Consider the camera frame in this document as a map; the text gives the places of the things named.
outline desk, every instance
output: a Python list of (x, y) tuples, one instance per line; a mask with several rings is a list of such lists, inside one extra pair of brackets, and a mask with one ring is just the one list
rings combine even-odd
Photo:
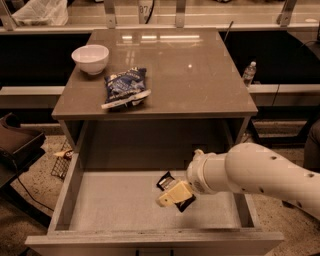
[[(54, 109), (75, 153), (47, 236), (26, 244), (44, 255), (185, 256), (264, 255), (280, 243), (261, 231), (249, 196), (199, 196), (181, 214), (155, 203), (166, 170), (184, 178), (196, 148), (239, 143), (257, 112), (218, 32), (97, 30), (88, 44), (107, 46), (110, 62), (97, 76), (76, 67)], [(102, 110), (104, 76), (132, 66), (147, 68), (151, 95)]]

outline white bowl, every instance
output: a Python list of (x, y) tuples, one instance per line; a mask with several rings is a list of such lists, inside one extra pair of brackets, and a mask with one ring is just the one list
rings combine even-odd
[(71, 57), (82, 71), (96, 75), (107, 66), (109, 50), (102, 45), (90, 44), (74, 50)]

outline plastic bag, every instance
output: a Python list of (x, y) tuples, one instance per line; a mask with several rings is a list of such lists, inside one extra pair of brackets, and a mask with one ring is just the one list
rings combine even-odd
[(30, 0), (12, 17), (18, 26), (65, 25), (67, 0)]

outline black chair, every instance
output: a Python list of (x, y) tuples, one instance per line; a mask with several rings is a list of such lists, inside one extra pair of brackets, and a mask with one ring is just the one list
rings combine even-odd
[(29, 170), (45, 151), (45, 135), (34, 129), (21, 128), (19, 119), (8, 114), (0, 119), (0, 195), (45, 227), (51, 217), (27, 202), (11, 183)]

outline water bottle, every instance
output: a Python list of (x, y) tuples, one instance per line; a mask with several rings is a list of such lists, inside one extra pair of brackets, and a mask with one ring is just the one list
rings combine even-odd
[(247, 87), (250, 86), (256, 72), (257, 72), (256, 62), (252, 61), (250, 65), (246, 67), (242, 76), (242, 80)]

